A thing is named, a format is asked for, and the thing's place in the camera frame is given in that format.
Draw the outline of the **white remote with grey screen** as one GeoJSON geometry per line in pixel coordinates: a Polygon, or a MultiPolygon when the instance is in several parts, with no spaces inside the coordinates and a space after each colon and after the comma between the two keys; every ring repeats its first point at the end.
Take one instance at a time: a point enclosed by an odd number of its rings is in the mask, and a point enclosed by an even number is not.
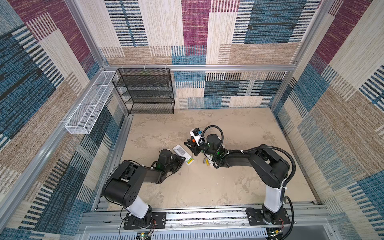
{"type": "Polygon", "coordinates": [[[187,151],[181,145],[175,146],[173,148],[173,150],[176,153],[176,155],[178,155],[179,157],[184,158],[184,162],[185,162],[185,160],[193,158],[189,153],[187,153],[187,151]]]}

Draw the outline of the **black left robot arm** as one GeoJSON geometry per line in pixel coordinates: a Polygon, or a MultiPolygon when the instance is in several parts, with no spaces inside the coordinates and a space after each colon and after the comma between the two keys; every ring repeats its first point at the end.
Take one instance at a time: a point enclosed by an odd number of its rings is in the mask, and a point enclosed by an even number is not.
{"type": "Polygon", "coordinates": [[[161,184],[167,177],[178,172],[185,160],[185,157],[178,156],[168,149],[161,150],[158,160],[149,167],[125,160],[106,180],[102,196],[108,202],[123,207],[132,216],[143,220],[149,215],[150,206],[139,197],[142,185],[161,184]]]}

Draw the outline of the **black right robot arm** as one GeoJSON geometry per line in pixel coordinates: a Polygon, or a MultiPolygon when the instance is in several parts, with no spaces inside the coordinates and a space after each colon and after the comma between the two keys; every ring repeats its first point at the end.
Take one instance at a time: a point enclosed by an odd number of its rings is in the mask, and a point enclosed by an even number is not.
{"type": "Polygon", "coordinates": [[[283,201],[288,182],[296,173],[296,163],[285,150],[260,145],[248,150],[227,150],[217,135],[197,140],[191,136],[184,145],[198,156],[212,157],[214,168],[252,167],[266,185],[266,198],[260,216],[266,224],[275,224],[284,215],[283,201]]]}

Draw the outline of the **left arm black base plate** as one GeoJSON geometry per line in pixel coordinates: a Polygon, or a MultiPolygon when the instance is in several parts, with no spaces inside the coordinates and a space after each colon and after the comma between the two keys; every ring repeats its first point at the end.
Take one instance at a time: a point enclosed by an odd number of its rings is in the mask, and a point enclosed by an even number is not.
{"type": "Polygon", "coordinates": [[[166,212],[148,212],[143,219],[127,214],[124,220],[124,230],[164,229],[166,226],[166,212]]]}

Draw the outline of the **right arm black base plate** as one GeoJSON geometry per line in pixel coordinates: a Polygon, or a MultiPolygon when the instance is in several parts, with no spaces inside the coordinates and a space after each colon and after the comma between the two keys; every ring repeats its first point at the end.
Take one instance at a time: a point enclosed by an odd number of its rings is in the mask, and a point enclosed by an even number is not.
{"type": "Polygon", "coordinates": [[[247,208],[246,215],[251,226],[291,224],[291,219],[289,218],[287,210],[284,208],[281,208],[276,213],[264,208],[247,208]]]}

